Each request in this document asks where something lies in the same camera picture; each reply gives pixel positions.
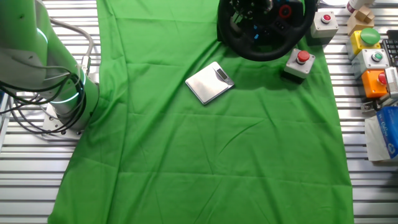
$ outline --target green screen fabric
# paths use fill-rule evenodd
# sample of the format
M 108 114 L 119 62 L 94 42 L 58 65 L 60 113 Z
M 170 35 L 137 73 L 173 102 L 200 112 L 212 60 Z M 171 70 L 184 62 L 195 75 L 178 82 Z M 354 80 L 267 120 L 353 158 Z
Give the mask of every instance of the green screen fabric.
M 218 0 L 97 3 L 100 99 L 49 223 L 353 223 L 321 47 L 298 85 L 216 41 Z M 203 106 L 185 80 L 214 61 L 236 86 Z

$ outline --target metal slat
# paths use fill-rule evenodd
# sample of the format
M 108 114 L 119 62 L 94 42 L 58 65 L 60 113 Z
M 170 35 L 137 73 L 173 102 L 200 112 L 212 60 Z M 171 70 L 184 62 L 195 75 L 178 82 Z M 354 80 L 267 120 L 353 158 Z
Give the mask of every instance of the metal slat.
M 338 98 L 339 97 L 347 98 L 347 97 L 353 96 L 353 100 L 355 100 L 355 98 L 360 99 L 359 95 L 355 95 L 355 93 L 359 91 L 358 88 L 355 88 L 355 87 L 335 86 L 335 87 L 333 87 L 333 91 L 335 92 L 335 96 Z M 352 115 L 354 115 L 354 116 L 351 116 L 349 114 L 345 115 L 347 113 L 347 111 L 351 111 Z M 362 118 L 364 120 L 365 118 L 369 117 L 368 115 L 363 114 L 359 108 L 358 109 L 350 109 L 350 110 L 342 108 L 342 109 L 338 110 L 338 112 L 339 112 L 339 114 L 342 115 L 342 116 L 340 116 L 340 119 L 344 119 L 345 121 L 347 121 L 346 119 L 357 119 L 357 117 Z M 44 114 L 42 112 L 40 112 L 39 110 L 26 111 L 26 112 L 24 112 L 24 115 L 30 121 L 35 121 L 35 122 L 38 122 L 41 124 L 44 120 Z M 10 122 L 15 123 L 15 120 L 13 117 L 10 118 Z
M 51 141 L 52 146 L 76 146 L 77 141 L 74 139 L 64 141 Z M 7 134 L 4 138 L 5 146 L 43 146 L 48 145 L 49 141 L 38 134 Z
M 0 180 L 61 180 L 63 174 L 4 174 L 0 173 Z
M 398 187 L 398 180 L 352 180 L 351 181 L 353 187 L 377 187 L 377 189 L 380 189 L 381 187 L 392 187 L 394 188 L 396 194 L 396 188 Z M 354 194 L 357 196 L 357 200 L 361 200 L 362 197 L 366 198 L 366 195 L 363 194 L 363 192 L 359 191 L 356 192 L 357 189 L 353 189 Z M 377 198 L 379 195 L 375 194 L 375 198 L 370 198 L 368 199 L 369 201 L 376 200 L 379 201 L 380 199 Z
M 366 144 L 364 134 L 343 134 L 343 141 L 346 146 Z
M 368 203 L 357 202 L 354 203 L 354 214 L 357 216 L 396 216 L 396 203 Z
M 0 215 L 50 215 L 54 202 L 0 202 Z
M 37 217 L 0 217 L 0 223 L 9 224 L 46 224 L 47 218 Z
M 0 189 L 1 200 L 12 201 L 54 201 L 58 193 L 58 187 L 47 188 L 17 188 L 17 187 L 2 187 Z
M 72 153 L 0 153 L 0 159 L 70 159 Z
M 83 18 L 97 17 L 96 9 L 79 9 L 79 10 L 74 10 L 74 8 L 66 10 L 49 9 L 47 10 L 47 12 L 49 13 L 49 16 L 54 19 L 62 17 L 83 17 Z
M 353 189 L 354 200 L 383 200 L 383 201 L 398 201 L 397 188 L 357 188 Z
M 368 159 L 367 152 L 347 152 L 347 159 Z
M 61 180 L 0 180 L 0 187 L 59 187 Z
M 366 152 L 366 147 L 364 146 L 346 146 L 346 152 Z
M 355 224 L 397 224 L 398 218 L 356 218 Z
M 86 30 L 89 34 L 95 36 L 95 35 L 99 35 L 100 34 L 100 30 L 98 29 L 98 27 L 94 27 L 94 26 L 80 26 L 82 29 Z M 375 27 L 374 29 L 376 29 L 377 31 L 379 31 L 382 35 L 385 35 L 387 30 L 398 30 L 398 26 L 396 27 Z M 58 35 L 79 35 L 76 32 L 72 31 L 72 30 L 68 30 L 65 29 L 63 27 L 54 27 L 54 30 L 56 31 L 56 33 Z M 348 36 L 347 34 L 347 27 L 340 27 L 338 34 L 341 35 L 345 35 L 342 37 L 335 37 L 333 38 L 333 42 L 330 45 L 327 45 L 324 48 L 325 54 L 347 54 L 347 49 L 346 49 L 346 45 L 345 43 L 348 41 Z M 74 42 L 78 45 L 83 44 L 83 42 L 85 43 L 86 40 L 81 39 L 79 40 L 79 42 Z M 74 54 L 85 54 L 86 53 L 86 49 L 78 46 L 78 45 L 73 45 L 73 44 L 69 44 L 71 42 L 65 42 L 65 44 L 67 44 L 67 49 L 70 52 L 73 52 Z M 101 53 L 101 49 L 96 46 L 94 48 L 94 51 L 97 54 Z M 341 64 L 347 64 L 349 65 L 350 62 L 348 60 L 344 60 L 341 62 Z
M 2 153 L 7 152 L 73 152 L 75 150 L 74 147 L 3 147 L 1 149 Z
M 89 1 L 44 1 L 45 7 L 51 8 L 53 5 L 65 5 L 68 6 L 66 9 L 74 8 L 79 6 L 80 4 L 92 4 L 96 8 L 96 1 L 89 0 Z
M 398 163 L 372 163 L 367 160 L 348 160 L 350 172 L 397 172 Z
M 0 172 L 64 172 L 69 160 L 1 161 Z
M 351 180 L 397 180 L 395 173 L 385 172 L 352 172 L 349 174 Z
M 341 132 L 343 132 L 343 134 L 348 134 L 348 133 L 363 134 L 365 132 L 365 127 L 363 127 L 363 126 L 362 127 L 342 126 Z
M 369 116 L 362 114 L 361 110 L 338 110 L 340 121 L 364 121 Z
M 345 8 L 324 8 L 324 9 L 319 9 L 319 12 L 327 12 L 327 11 L 332 11 L 335 13 L 336 17 L 349 17 L 351 13 L 349 13 Z M 376 17 L 382 16 L 382 17 L 397 17 L 397 10 L 396 9 L 390 9 L 390 8 L 385 8 L 385 9 L 372 9 L 373 14 Z

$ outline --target blue box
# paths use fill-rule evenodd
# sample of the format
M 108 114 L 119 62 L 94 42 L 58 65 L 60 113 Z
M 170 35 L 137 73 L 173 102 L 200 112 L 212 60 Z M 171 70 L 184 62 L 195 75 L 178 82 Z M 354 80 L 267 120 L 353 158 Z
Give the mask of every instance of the blue box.
M 387 106 L 377 112 L 381 133 L 390 154 L 393 159 L 398 155 L 398 107 Z

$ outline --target steering wheel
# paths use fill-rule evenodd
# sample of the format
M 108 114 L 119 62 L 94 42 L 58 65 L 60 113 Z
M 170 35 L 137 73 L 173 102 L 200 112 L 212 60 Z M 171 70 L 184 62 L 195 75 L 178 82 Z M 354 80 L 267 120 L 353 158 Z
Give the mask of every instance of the steering wheel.
M 289 2 L 280 4 L 272 0 L 220 0 L 218 5 L 218 35 L 224 43 L 239 56 L 248 60 L 264 62 L 275 60 L 287 54 L 305 35 L 315 17 L 317 0 L 305 0 L 303 13 L 301 4 L 301 21 L 288 21 L 292 13 Z M 234 20 L 241 17 L 237 24 Z M 265 39 L 266 45 L 273 46 L 269 52 L 260 48 Z M 275 46 L 275 41 L 282 44 Z

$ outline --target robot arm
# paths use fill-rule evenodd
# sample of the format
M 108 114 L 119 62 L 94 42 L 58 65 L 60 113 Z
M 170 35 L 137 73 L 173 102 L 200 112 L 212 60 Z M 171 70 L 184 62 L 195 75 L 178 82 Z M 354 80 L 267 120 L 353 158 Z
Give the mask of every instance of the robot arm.
M 89 39 L 82 67 L 61 43 L 50 21 Z M 14 98 L 17 107 L 50 103 L 55 119 L 63 123 L 51 131 L 30 131 L 48 134 L 85 128 L 99 95 L 97 84 L 87 78 L 92 48 L 90 35 L 50 19 L 41 0 L 0 1 L 0 89 Z M 27 101 L 17 96 L 20 91 L 36 96 Z

